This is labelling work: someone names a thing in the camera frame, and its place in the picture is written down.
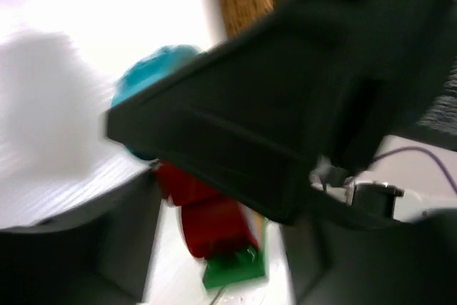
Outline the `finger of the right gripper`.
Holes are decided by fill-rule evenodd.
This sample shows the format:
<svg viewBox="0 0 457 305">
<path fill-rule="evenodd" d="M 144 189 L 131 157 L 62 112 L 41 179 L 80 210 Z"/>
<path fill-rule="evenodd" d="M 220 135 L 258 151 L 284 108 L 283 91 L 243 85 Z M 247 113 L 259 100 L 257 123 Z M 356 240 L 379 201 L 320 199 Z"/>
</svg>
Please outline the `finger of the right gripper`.
<svg viewBox="0 0 457 305">
<path fill-rule="evenodd" d="M 201 155 L 178 165 L 274 221 L 314 195 L 320 157 L 355 174 L 412 127 L 456 54 L 453 0 L 284 0 L 208 51 Z"/>
</svg>

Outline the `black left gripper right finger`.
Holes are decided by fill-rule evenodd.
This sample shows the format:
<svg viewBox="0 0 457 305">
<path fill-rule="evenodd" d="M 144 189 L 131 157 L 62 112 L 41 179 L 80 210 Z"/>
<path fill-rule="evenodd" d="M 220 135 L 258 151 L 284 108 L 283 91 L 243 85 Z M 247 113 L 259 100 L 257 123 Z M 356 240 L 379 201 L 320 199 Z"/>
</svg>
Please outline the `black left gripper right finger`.
<svg viewBox="0 0 457 305">
<path fill-rule="evenodd" d="M 316 191 L 281 235 L 295 304 L 454 304 L 456 210 L 395 219 L 404 191 L 360 183 L 350 204 Z"/>
</svg>

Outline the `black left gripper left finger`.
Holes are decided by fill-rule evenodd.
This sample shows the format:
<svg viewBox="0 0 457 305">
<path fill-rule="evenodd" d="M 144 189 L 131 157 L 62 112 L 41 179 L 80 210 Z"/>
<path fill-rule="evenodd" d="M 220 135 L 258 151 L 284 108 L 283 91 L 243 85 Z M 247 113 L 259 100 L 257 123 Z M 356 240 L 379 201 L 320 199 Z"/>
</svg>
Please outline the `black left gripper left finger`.
<svg viewBox="0 0 457 305">
<path fill-rule="evenodd" d="M 1 230 L 1 303 L 142 302 L 160 206 L 145 171 L 34 226 Z"/>
</svg>

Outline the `red long brick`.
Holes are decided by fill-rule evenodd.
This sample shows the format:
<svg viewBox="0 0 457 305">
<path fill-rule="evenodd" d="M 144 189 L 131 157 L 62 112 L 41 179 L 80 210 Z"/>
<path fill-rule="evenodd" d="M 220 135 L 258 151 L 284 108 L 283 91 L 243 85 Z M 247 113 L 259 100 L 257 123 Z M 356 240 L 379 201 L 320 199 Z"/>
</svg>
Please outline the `red long brick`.
<svg viewBox="0 0 457 305">
<path fill-rule="evenodd" d="M 154 174 L 168 205 L 190 207 L 228 199 L 219 190 L 169 162 L 162 161 Z"/>
</svg>

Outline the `red flower picture lego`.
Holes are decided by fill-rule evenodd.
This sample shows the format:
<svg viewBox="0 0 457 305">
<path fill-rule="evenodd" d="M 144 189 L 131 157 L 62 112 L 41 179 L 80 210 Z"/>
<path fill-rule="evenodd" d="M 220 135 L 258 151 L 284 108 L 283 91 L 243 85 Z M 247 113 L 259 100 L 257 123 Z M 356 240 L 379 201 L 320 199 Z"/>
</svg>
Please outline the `red flower picture lego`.
<svg viewBox="0 0 457 305">
<path fill-rule="evenodd" d="M 226 196 L 183 205 L 181 228 L 190 254 L 197 259 L 257 247 L 263 238 L 262 217 Z"/>
</svg>

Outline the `green lego base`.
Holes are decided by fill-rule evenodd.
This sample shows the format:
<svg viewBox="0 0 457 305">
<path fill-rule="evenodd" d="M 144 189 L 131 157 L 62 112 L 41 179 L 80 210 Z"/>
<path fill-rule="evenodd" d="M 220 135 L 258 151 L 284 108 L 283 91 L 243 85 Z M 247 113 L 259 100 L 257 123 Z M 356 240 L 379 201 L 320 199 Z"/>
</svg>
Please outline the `green lego base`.
<svg viewBox="0 0 457 305">
<path fill-rule="evenodd" d="M 266 277 L 266 220 L 260 220 L 260 247 L 250 245 L 232 255 L 206 260 L 202 276 L 205 290 Z"/>
</svg>

